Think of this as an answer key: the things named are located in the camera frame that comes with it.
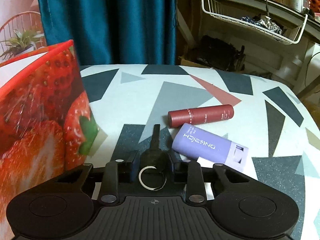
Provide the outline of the printed chair backdrop cloth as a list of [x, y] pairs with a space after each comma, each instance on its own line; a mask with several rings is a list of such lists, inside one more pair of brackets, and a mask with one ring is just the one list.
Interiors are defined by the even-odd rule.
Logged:
[[1, 53], [9, 49], [5, 42], [15, 38], [15, 30], [43, 33], [38, 0], [1, 0]]

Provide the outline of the black key with ring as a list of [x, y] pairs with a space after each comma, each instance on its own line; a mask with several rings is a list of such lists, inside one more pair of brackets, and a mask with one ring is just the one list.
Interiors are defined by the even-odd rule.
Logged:
[[138, 180], [149, 191], [159, 191], [167, 182], [165, 175], [166, 155], [160, 149], [160, 124], [153, 126], [150, 146], [140, 156]]

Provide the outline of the patterned geometric tablecloth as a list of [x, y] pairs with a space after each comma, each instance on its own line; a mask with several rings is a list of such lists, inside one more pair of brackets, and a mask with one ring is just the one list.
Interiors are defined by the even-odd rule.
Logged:
[[223, 162], [290, 196], [299, 208], [293, 239], [319, 239], [319, 126], [283, 83], [248, 74], [153, 64], [84, 66], [80, 75], [99, 133], [87, 161], [102, 167], [141, 153], [160, 130], [186, 137], [204, 167]]

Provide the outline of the red strawberry cardboard box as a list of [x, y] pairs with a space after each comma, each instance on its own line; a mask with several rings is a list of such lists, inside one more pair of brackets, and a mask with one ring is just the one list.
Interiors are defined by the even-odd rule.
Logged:
[[12, 198], [83, 164], [97, 133], [73, 41], [1, 63], [1, 239]]

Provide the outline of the dark red tube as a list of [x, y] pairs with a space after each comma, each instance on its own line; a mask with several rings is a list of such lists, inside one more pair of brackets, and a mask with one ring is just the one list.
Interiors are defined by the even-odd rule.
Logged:
[[219, 105], [200, 108], [188, 108], [168, 112], [170, 128], [180, 127], [183, 124], [201, 125], [231, 119], [234, 116], [232, 105]]

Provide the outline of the purple tube box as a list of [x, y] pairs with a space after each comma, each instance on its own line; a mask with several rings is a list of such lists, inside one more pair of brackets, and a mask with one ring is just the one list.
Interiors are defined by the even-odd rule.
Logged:
[[203, 165], [225, 164], [239, 172], [244, 170], [248, 148], [190, 124], [183, 124], [172, 149]]

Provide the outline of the grey side desk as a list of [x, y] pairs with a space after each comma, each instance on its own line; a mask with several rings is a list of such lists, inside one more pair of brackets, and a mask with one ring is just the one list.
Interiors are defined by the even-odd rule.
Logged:
[[300, 99], [319, 94], [319, 23], [309, 10], [303, 13], [272, 0], [216, 0], [225, 15], [234, 18], [265, 15], [285, 30], [301, 25], [309, 16], [298, 44], [285, 45], [262, 33], [213, 18], [204, 13], [201, 0], [178, 0], [177, 16], [181, 34], [189, 49], [208, 35], [232, 44], [245, 54], [244, 71], [285, 83]]

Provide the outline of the teal blue curtain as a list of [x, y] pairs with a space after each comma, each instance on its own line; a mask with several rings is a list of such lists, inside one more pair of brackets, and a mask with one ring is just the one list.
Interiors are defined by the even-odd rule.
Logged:
[[81, 65], [174, 64], [176, 0], [38, 0], [49, 45], [73, 40]]

